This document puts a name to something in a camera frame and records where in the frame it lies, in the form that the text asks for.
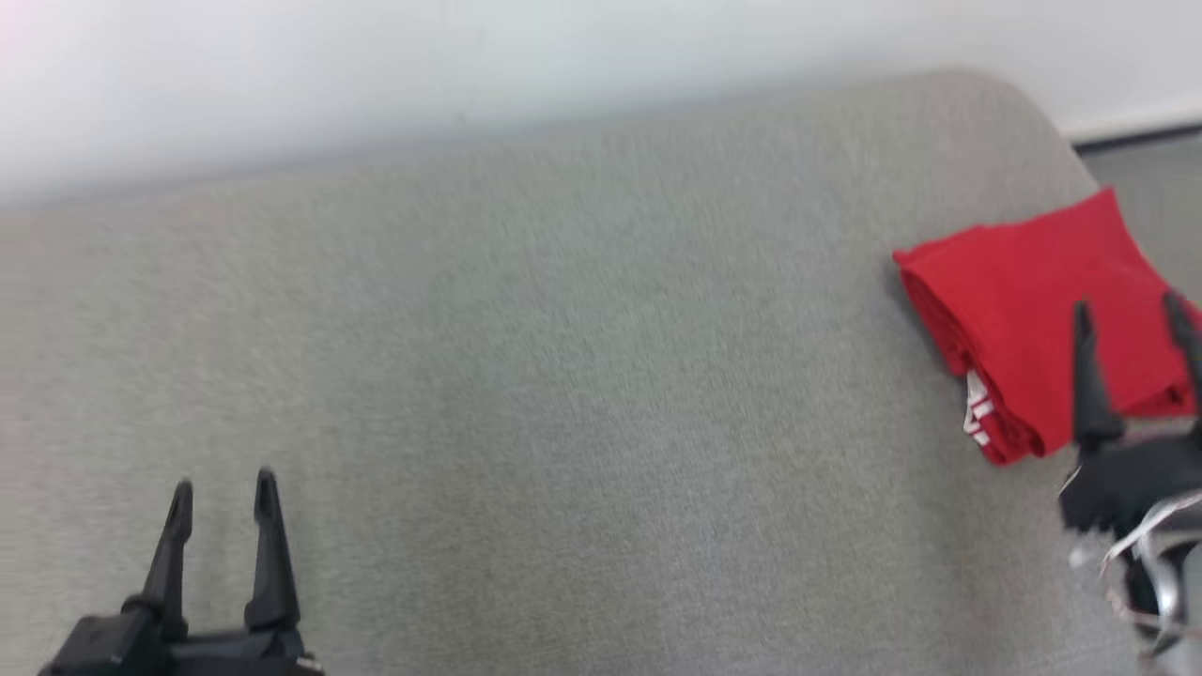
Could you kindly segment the dark wall baseboard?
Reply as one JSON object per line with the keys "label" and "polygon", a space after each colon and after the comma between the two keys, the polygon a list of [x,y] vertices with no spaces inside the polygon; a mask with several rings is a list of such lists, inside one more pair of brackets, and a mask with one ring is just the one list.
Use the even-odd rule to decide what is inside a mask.
{"label": "dark wall baseboard", "polygon": [[1155,146],[1155,143],[1195,137],[1197,134],[1202,134],[1202,121],[1176,125],[1176,128],[1143,130],[1138,134],[1106,134],[1106,136],[1095,140],[1073,141],[1071,146],[1078,154],[1089,154],[1133,148],[1133,146]]}

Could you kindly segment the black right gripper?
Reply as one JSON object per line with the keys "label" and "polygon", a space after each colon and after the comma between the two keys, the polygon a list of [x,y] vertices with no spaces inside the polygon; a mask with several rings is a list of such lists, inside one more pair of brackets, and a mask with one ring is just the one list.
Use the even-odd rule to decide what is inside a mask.
{"label": "black right gripper", "polygon": [[[1194,407],[1202,414],[1202,333],[1182,293],[1164,293],[1164,312],[1185,360]],[[1097,361],[1097,333],[1085,300],[1075,308],[1072,364],[1077,466],[1059,491],[1066,530],[1125,536],[1155,504],[1202,490],[1202,419],[1127,435]]]}

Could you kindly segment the red jersey with white sleeves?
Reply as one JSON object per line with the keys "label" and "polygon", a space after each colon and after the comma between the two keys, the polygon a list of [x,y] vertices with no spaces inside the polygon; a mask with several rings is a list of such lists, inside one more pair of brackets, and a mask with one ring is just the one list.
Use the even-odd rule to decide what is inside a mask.
{"label": "red jersey with white sleeves", "polygon": [[1027,223],[978,225],[897,250],[902,281],[950,367],[975,369],[1014,419],[1071,431],[1075,308],[1085,302],[1112,407],[1130,419],[1197,413],[1164,312],[1170,283],[1103,189]]}

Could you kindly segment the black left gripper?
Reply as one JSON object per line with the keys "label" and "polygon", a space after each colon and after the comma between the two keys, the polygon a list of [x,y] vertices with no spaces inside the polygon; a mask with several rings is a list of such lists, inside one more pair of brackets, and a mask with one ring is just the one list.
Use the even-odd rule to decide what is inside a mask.
{"label": "black left gripper", "polygon": [[293,630],[300,623],[300,603],[282,502],[270,469],[258,470],[252,515],[258,539],[252,599],[245,604],[245,625],[252,631],[188,638],[183,561],[194,530],[194,484],[177,484],[145,585],[125,600],[125,611],[151,615],[163,640],[184,640],[169,646],[169,664],[163,676],[326,676],[325,668],[305,650],[300,631]]}

